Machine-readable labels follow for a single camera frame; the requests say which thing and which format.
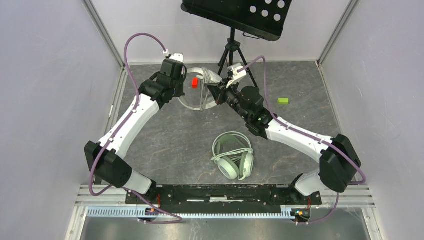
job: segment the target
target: white headphones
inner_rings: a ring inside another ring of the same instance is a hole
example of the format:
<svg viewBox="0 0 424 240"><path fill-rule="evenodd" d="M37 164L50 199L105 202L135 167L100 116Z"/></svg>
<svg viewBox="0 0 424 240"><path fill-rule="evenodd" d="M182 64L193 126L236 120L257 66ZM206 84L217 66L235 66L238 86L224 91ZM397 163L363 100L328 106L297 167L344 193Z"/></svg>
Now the white headphones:
<svg viewBox="0 0 424 240"><path fill-rule="evenodd" d="M249 147L246 147L240 140L236 137L244 139ZM220 153L221 147L227 142L237 142L243 148L232 150L229 152ZM249 177L252 173L253 168L253 149L251 142L248 137L236 131L229 131L219 135L212 145L212 161L214 161L219 170L224 174L228 179L243 180ZM240 161L240 167L237 167L236 162Z"/></svg>

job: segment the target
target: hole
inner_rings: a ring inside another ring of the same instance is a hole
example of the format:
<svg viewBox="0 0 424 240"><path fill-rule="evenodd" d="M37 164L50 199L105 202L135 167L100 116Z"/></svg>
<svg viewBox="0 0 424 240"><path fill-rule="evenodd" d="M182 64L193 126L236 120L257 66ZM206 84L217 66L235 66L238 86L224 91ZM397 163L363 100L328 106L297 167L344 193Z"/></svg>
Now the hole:
<svg viewBox="0 0 424 240"><path fill-rule="evenodd" d="M284 1L278 1L277 6L282 9L284 8L284 6L286 5L286 3Z"/></svg>
<svg viewBox="0 0 424 240"><path fill-rule="evenodd" d="M277 22L280 21L281 20L281 16L279 14L275 14L274 15L274 20L277 21Z"/></svg>

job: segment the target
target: robotic arm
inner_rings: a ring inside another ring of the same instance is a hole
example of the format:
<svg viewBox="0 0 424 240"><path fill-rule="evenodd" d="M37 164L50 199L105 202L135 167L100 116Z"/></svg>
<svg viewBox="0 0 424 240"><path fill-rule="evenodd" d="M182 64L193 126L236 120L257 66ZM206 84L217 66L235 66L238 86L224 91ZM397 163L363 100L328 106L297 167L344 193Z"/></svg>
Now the robotic arm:
<svg viewBox="0 0 424 240"><path fill-rule="evenodd" d="M123 159L131 143L147 121L172 98L184 96L183 85L187 69L183 64L183 58L182 54L173 54L165 59L160 72L142 83L138 89L140 102L137 110L133 110L134 104L136 104L134 99L132 105L108 134L102 137L98 143L89 141L86 144L84 151L88 167L91 170L102 147L108 140L111 141L100 157L94 175L116 188L124 187L140 194L146 194L150 188L156 186L154 181L134 171ZM246 76L245 70L237 72L241 68L243 67L239 64L233 65L229 68L228 78L222 79L219 83L208 84L207 87L212 93L215 103L217 105L227 103L244 119L246 127L255 136L290 146L319 163L319 168L308 174L301 174L293 181L291 187L297 194L310 196L312 193L326 188L343 193L357 171L341 155L322 142L332 143L360 167L361 162L349 139L341 134L336 138L316 134L278 117L278 120L287 125L287 127L282 126L263 106L264 98L259 94L258 88L247 86L241 91L237 90L238 82ZM112 139L112 133L131 111L133 112L131 118ZM293 129L313 135L321 141L313 140Z"/></svg>

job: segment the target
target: white wall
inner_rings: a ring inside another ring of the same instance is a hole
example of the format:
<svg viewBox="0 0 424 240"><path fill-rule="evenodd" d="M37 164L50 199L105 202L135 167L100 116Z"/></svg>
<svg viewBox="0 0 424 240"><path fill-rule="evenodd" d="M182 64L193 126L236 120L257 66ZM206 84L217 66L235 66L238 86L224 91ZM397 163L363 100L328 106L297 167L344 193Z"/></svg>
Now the white wall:
<svg viewBox="0 0 424 240"><path fill-rule="evenodd" d="M424 1L363 0L323 63L387 239L422 239Z"/></svg>
<svg viewBox="0 0 424 240"><path fill-rule="evenodd" d="M0 2L0 239L65 237L119 68L79 0Z"/></svg>
<svg viewBox="0 0 424 240"><path fill-rule="evenodd" d="M143 32L158 37L171 52L184 53L185 62L219 61L230 37L230 29L183 12L182 2L93 0L122 56L127 39ZM315 61L348 3L349 0L293 0L278 41L245 38L239 31L236 40L241 42L247 60L264 55L270 61ZM129 48L128 59L132 63L162 62L161 48L151 39L135 40Z"/></svg>

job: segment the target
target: tripod leg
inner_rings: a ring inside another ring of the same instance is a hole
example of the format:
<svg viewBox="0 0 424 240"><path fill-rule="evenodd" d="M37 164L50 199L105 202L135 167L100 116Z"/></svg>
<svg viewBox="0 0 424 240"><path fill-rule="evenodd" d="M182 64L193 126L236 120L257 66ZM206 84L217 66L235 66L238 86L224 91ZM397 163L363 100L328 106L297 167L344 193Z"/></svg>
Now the tripod leg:
<svg viewBox="0 0 424 240"><path fill-rule="evenodd" d="M242 50L239 48L238 49L238 54L240 54L241 60L243 61L244 65L246 66L248 63L246 62L246 58L242 53ZM252 79L253 85L258 88L258 84L256 84L255 78L253 77L252 71L250 70L250 68L247 68L247 73L249 73L250 78Z"/></svg>
<svg viewBox="0 0 424 240"><path fill-rule="evenodd" d="M218 63L219 66L219 71L218 71L218 75L221 75L224 65L225 65L225 60L227 59L227 55L228 55L229 50L225 49L224 54L221 57L221 60Z"/></svg>

